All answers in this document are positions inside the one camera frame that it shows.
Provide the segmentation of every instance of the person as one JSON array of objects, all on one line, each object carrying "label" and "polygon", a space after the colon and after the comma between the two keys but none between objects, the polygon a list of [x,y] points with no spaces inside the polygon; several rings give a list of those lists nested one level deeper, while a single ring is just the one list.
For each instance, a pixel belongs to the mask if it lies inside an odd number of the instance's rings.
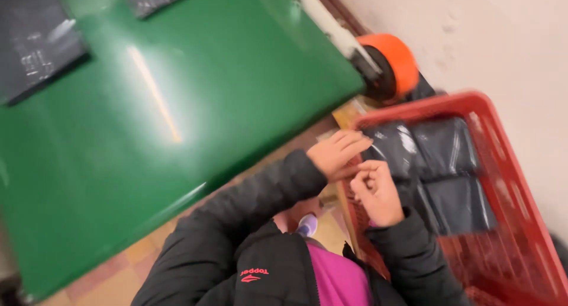
[{"label": "person", "polygon": [[[341,130],[218,192],[179,220],[132,305],[472,305],[422,219],[401,207],[387,164],[345,167],[371,144]],[[272,219],[350,175],[391,282],[347,244],[342,257]]]}]

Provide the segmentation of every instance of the black puffer jacket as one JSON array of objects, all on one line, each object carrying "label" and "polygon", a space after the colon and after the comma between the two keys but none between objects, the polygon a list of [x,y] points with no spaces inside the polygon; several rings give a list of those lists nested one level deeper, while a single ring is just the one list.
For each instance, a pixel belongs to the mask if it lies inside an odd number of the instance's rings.
[{"label": "black puffer jacket", "polygon": [[[303,238],[282,234],[271,218],[326,185],[303,151],[219,192],[179,221],[132,305],[319,305]],[[470,306],[420,217],[366,235],[383,255],[392,285],[366,268],[373,304]],[[249,281],[252,276],[258,278]]]}]

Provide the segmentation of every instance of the red plastic crate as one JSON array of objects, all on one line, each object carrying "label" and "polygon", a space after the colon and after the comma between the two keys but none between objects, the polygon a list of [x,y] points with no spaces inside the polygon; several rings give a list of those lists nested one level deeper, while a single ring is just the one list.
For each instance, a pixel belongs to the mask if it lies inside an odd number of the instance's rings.
[{"label": "red plastic crate", "polygon": [[[433,118],[462,117],[470,130],[483,171],[483,186],[498,227],[485,233],[439,237],[456,277],[478,305],[568,305],[568,280],[519,163],[490,99],[480,92],[436,96],[367,113],[353,124],[359,130],[393,120],[408,124]],[[361,162],[361,157],[351,164]],[[365,210],[351,201],[343,181],[360,258],[385,277],[378,252],[363,236]]]}]

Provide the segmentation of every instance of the sneaker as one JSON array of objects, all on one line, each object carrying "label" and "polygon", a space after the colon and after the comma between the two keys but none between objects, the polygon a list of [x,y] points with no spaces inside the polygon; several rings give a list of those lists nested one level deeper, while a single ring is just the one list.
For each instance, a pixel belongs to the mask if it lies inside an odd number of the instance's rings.
[{"label": "sneaker", "polygon": [[313,214],[308,214],[302,217],[295,232],[303,237],[311,237],[316,233],[316,229],[317,217]]}]

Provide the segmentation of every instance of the green tabletop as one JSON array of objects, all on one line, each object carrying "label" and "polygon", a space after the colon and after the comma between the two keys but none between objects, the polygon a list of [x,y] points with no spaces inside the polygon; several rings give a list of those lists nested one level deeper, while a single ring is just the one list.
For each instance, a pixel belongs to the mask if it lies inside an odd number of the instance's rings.
[{"label": "green tabletop", "polygon": [[363,87],[293,0],[62,0],[91,59],[0,109],[0,204],[42,299]]}]

